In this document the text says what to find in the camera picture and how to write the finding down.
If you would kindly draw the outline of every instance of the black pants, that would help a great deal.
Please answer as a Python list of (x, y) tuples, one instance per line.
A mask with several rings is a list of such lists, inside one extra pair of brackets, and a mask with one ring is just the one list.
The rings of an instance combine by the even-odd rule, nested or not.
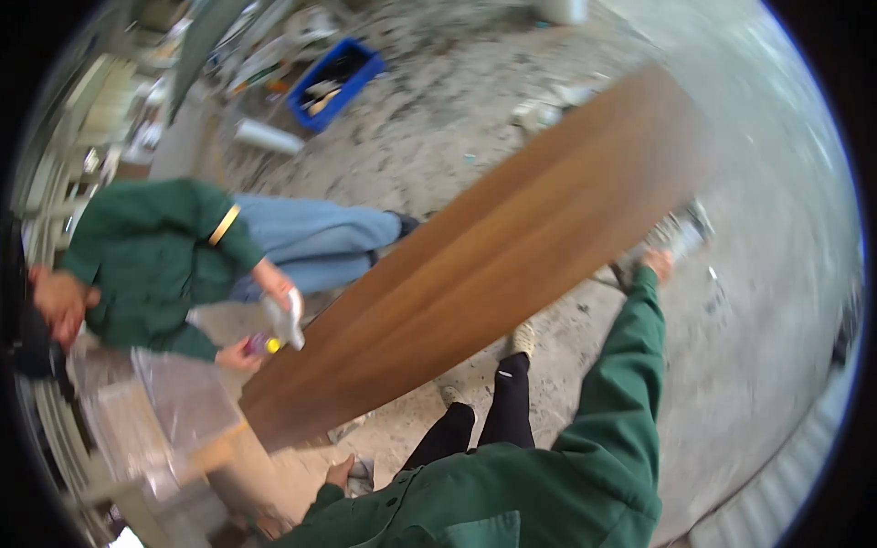
[[(501, 441), (524, 449), (536, 446), (530, 430), (529, 368), (530, 360), (523, 352), (499, 362), (494, 374), (494, 401), (478, 439), (479, 447)], [(472, 408), (465, 403), (452, 403), (445, 415), (426, 432), (402, 469), (417, 468), (465, 452), (469, 448), (474, 425), (475, 413)]]

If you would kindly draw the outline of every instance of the worker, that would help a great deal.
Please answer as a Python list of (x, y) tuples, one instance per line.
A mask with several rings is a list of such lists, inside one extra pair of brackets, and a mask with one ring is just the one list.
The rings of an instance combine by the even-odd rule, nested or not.
[(303, 521), (271, 545), (646, 548), (660, 517), (655, 418), (664, 370), (657, 285), (670, 252), (647, 252), (579, 408), (550, 451), (535, 449), (527, 370), (531, 328), (512, 336), (477, 449), (459, 394), (385, 488), (345, 498), (353, 455), (331, 466)]
[(104, 345), (186, 354), (255, 369), (247, 339), (217, 348), (186, 317), (192, 307), (262, 292), (337, 288), (362, 276), (375, 250), (417, 228), (413, 217), (320, 200), (226, 193), (206, 182), (117, 181), (99, 190), (52, 272), (31, 268), (34, 304), (61, 347), (83, 319)]

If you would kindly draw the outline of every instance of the dirty floor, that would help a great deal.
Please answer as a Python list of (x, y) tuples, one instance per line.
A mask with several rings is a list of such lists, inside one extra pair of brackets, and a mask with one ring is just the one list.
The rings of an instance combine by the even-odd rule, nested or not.
[[(701, 198), (717, 236), (679, 266), (661, 296), (664, 514), (653, 544), (683, 535), (745, 484), (824, 387), (855, 261), (859, 221), (845, 157), (795, 49), (748, 0), (592, 1), (584, 26), (548, 29), (512, 2), (349, 4), (358, 5), (364, 23), (358, 35), (381, 50), (388, 72), (295, 158), (217, 132), (231, 189), (426, 219), (524, 145), (509, 125), (517, 103), (552, 82), (614, 80), (649, 59), (669, 67), (712, 120), (723, 159)], [(294, 129), (288, 112), (273, 107), (248, 108)], [(318, 295), (310, 306), (331, 298)], [(539, 447), (569, 421), (581, 377), (622, 300), (584, 281), (533, 318), (531, 426)], [(218, 305), (205, 317), (218, 342), (237, 340), (263, 321), (258, 310), (238, 304)], [(474, 438), (501, 347), (498, 341), (438, 379), (473, 404), (480, 417)], [(242, 381), (230, 378), (230, 389)], [(378, 409), (338, 448), (269, 458), (253, 444), (237, 474), (213, 485), (300, 518), (331, 460), (349, 451), (374, 458), (380, 487), (442, 412), (436, 386), (428, 384)], [(242, 478), (250, 484), (235, 483)]]

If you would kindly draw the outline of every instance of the brown wooden plank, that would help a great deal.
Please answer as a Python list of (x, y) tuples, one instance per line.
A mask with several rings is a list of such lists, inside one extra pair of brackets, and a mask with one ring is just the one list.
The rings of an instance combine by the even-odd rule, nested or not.
[(657, 65), (567, 114), (353, 284), (245, 386), (269, 451), (430, 381), (636, 242), (709, 175), (708, 124)]

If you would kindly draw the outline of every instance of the yellow bottle cap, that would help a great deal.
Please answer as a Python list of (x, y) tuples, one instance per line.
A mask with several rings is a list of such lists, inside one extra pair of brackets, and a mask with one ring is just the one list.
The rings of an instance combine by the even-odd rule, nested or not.
[(280, 340), (277, 338), (271, 337), (270, 339), (265, 341), (265, 350), (267, 350), (268, 353), (277, 353), (277, 351), (280, 350), (280, 347)]

